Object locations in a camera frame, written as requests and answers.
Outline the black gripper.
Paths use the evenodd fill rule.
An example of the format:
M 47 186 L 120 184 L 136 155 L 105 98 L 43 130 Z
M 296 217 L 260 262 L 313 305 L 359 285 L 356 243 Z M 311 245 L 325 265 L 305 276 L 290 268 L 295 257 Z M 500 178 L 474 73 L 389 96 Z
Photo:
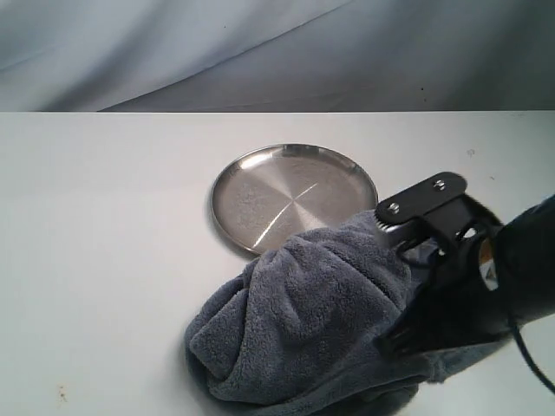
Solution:
M 375 346 L 388 360 L 415 351 L 443 351 L 492 344 L 510 331 L 500 296 L 485 284 L 479 248 L 486 236 L 462 240 L 459 250 L 435 263 L 428 280 L 387 334 Z

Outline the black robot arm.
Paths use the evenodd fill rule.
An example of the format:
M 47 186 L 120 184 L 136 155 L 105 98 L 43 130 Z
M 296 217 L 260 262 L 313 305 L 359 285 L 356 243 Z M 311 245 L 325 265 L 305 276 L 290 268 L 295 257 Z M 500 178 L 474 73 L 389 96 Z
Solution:
M 554 312 L 554 202 L 502 224 L 464 197 L 417 218 L 396 255 L 425 273 L 375 343 L 390 359 L 502 341 Z

